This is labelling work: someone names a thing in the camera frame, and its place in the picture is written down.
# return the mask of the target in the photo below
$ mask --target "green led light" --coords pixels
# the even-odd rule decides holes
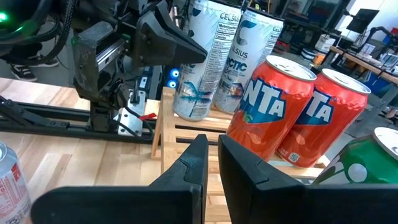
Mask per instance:
[[[8,15],[4,12],[0,12],[0,22],[6,22],[8,20]]]

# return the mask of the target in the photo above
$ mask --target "fanta can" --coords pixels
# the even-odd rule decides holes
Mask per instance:
[[[267,56],[253,72],[227,134],[268,161],[310,100],[316,78],[291,60]]]
[[[278,154],[298,167],[315,165],[365,110],[370,92],[354,78],[323,69],[310,102],[278,148]]]

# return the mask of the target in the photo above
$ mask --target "green soda can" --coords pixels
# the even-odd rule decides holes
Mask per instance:
[[[398,131],[376,128],[349,142],[313,184],[398,184]]]

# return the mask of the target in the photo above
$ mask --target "blue led light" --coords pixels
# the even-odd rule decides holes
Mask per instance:
[[[177,82],[175,80],[170,80],[167,82],[167,87],[175,88],[177,86]]]
[[[177,79],[179,75],[180,75],[180,71],[176,68],[173,68],[170,71],[170,78]]]

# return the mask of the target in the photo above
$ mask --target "white celsius can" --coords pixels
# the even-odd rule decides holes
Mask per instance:
[[[283,19],[251,8],[246,10],[214,97],[217,108],[229,114],[235,112],[254,69],[271,54],[283,27]]]
[[[31,206],[17,154],[0,142],[0,223],[25,223]]]
[[[188,35],[208,51],[206,60],[180,69],[173,109],[181,118],[200,121],[210,112],[241,10],[222,2],[195,0]]]

